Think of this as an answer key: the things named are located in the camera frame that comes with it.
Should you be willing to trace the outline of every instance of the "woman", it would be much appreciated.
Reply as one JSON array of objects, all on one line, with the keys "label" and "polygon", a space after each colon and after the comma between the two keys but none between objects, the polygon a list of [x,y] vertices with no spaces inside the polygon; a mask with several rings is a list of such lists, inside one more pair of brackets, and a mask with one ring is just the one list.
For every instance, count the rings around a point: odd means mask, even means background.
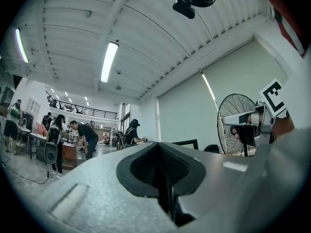
[{"label": "woman", "polygon": [[[62,134],[65,130],[65,116],[64,115],[58,115],[54,121],[52,121],[50,129],[56,128],[58,129]],[[63,159],[63,142],[62,139],[59,141],[57,144],[57,158],[56,158],[56,164],[57,164],[57,169],[55,164],[52,164],[53,168],[53,174],[57,175],[57,178],[60,178],[63,174],[63,169],[62,169],[62,159]]]},{"label": "woman", "polygon": [[140,126],[137,119],[133,119],[130,122],[130,126],[125,132],[127,145],[132,145],[139,142],[144,142],[144,139],[138,139],[137,127]]}]

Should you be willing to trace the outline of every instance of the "black t-shirt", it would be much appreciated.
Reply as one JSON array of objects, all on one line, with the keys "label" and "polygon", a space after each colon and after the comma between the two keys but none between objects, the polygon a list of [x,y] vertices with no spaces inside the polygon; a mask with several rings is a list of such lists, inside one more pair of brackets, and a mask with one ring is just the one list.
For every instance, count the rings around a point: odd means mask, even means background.
[{"label": "black t-shirt", "polygon": [[126,143],[127,144],[135,144],[134,138],[138,138],[137,131],[134,128],[129,128],[126,131]]},{"label": "black t-shirt", "polygon": [[87,140],[96,139],[98,135],[86,124],[78,124],[78,132],[80,136],[86,137]]}]

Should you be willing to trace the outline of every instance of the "jeans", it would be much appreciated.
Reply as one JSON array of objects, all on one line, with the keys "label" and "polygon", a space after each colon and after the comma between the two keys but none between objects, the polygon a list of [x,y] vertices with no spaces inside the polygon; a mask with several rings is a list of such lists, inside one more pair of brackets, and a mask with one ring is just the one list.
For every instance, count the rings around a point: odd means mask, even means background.
[{"label": "jeans", "polygon": [[94,138],[94,139],[90,139],[88,144],[87,144],[87,151],[88,153],[86,154],[86,159],[89,160],[90,158],[93,157],[93,152],[94,152],[94,149],[97,145],[97,142],[98,142],[99,138]]},{"label": "jeans", "polygon": [[[63,144],[59,142],[57,144],[57,157],[56,157],[56,165],[59,173],[63,173],[62,159],[63,159]],[[57,170],[55,164],[52,164],[52,168],[54,171]]]}]

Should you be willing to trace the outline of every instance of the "shorts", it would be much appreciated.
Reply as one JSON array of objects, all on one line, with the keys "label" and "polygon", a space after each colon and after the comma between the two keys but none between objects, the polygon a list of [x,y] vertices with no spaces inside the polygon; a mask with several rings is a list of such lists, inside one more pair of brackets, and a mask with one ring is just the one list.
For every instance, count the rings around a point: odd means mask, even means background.
[{"label": "shorts", "polygon": [[13,140],[17,140],[17,125],[11,120],[7,120],[4,127],[4,136],[11,137]]}]

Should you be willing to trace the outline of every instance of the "speaker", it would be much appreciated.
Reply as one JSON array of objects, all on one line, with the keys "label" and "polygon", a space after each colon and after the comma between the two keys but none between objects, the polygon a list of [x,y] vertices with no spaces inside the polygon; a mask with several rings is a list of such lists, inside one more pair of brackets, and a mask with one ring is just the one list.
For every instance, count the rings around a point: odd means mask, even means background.
[{"label": "speaker", "polygon": [[46,143],[44,148],[44,158],[47,164],[54,164],[57,158],[57,146],[55,144]]}]

